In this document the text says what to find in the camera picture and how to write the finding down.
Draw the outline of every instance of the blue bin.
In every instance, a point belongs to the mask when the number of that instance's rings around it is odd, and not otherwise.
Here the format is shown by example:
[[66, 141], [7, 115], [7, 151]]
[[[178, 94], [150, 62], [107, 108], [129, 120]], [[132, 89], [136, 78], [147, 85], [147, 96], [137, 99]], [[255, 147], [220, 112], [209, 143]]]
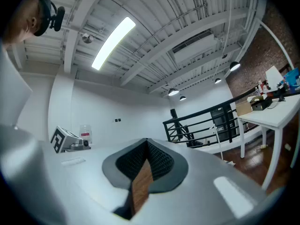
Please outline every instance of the blue bin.
[[298, 68], [295, 68], [292, 71], [289, 71], [286, 75], [283, 76], [285, 81], [289, 83], [289, 85], [295, 85], [296, 84], [296, 78], [299, 77], [299, 70]]

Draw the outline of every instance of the white table surface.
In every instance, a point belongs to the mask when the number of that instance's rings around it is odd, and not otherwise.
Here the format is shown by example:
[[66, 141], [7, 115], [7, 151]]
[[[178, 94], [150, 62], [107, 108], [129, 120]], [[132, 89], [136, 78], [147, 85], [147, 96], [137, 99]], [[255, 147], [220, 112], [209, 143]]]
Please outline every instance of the white table surface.
[[[275, 106], [277, 101], [274, 101], [270, 107]], [[239, 116], [241, 120], [252, 122], [254, 124], [272, 127], [285, 126], [287, 118], [294, 116], [295, 110], [300, 106], [300, 95], [285, 97], [284, 102], [278, 102], [276, 107], [272, 109], [264, 109], [263, 111], [252, 111], [250, 113]]]

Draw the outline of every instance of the brown hardwood floor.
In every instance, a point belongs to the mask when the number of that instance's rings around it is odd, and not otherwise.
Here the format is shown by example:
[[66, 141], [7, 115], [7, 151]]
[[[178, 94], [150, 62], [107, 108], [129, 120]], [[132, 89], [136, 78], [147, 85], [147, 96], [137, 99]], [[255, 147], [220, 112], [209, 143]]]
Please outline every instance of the brown hardwood floor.
[[[277, 188], [285, 186], [291, 174], [290, 164], [293, 158], [295, 144], [298, 133], [298, 116], [287, 124], [284, 128], [282, 149], [275, 174], [267, 189], [267, 193], [271, 193]], [[284, 148], [288, 143], [291, 146], [291, 151]], [[248, 177], [256, 181], [259, 185], [263, 184], [266, 177], [273, 152], [274, 132], [270, 131], [267, 134], [268, 147], [262, 150], [257, 150], [257, 147], [262, 144], [262, 138], [259, 137], [255, 141], [245, 146], [245, 157], [240, 158], [240, 148], [231, 149], [223, 152], [224, 160], [233, 161], [236, 169], [246, 174]], [[137, 175], [132, 184], [133, 200], [135, 212], [137, 212], [148, 198], [148, 186], [153, 182], [151, 169], [148, 161], [143, 165], [140, 173]]]

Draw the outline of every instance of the air vent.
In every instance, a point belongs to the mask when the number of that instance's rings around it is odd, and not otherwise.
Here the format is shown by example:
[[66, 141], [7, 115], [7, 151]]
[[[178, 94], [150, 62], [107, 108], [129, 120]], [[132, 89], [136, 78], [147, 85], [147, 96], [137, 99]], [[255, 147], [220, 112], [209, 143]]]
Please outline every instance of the air vent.
[[178, 44], [172, 51], [176, 62], [179, 63], [208, 51], [216, 44], [214, 35], [210, 31], [205, 31]]

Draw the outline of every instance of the brick wall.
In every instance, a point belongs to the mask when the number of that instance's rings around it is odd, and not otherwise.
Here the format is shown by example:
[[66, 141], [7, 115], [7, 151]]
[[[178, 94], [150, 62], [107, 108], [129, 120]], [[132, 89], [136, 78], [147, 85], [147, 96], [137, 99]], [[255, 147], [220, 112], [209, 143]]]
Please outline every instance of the brick wall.
[[[285, 47], [294, 66], [299, 67], [298, 64], [295, 64], [300, 61], [300, 55], [293, 34], [284, 17], [269, 1], [262, 21]], [[233, 97], [256, 86], [258, 80], [265, 80], [265, 72], [270, 67], [275, 66], [279, 70], [287, 63], [287, 59], [273, 37], [265, 28], [259, 28], [251, 45], [240, 60], [241, 67], [226, 79]]]

